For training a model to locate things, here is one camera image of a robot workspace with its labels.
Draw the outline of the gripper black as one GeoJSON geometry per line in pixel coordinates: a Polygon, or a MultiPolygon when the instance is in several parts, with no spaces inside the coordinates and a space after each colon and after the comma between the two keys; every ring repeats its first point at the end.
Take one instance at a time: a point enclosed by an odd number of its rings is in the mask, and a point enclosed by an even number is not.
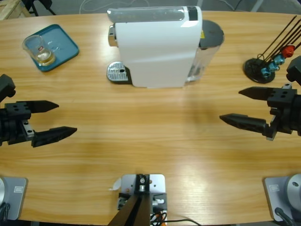
{"type": "Polygon", "coordinates": [[[17,101],[5,104],[0,110],[0,145],[9,145],[32,141],[32,147],[59,142],[77,131],[77,128],[58,127],[43,132],[35,132],[28,120],[32,113],[44,113],[59,105],[47,100],[17,101]]]}
{"type": "Polygon", "coordinates": [[[249,87],[238,93],[267,101],[271,107],[270,114],[273,115],[271,122],[236,113],[220,115],[222,121],[238,129],[260,133],[270,141],[278,132],[292,134],[296,131],[298,136],[301,135],[301,96],[297,95],[296,89],[249,87]]]}

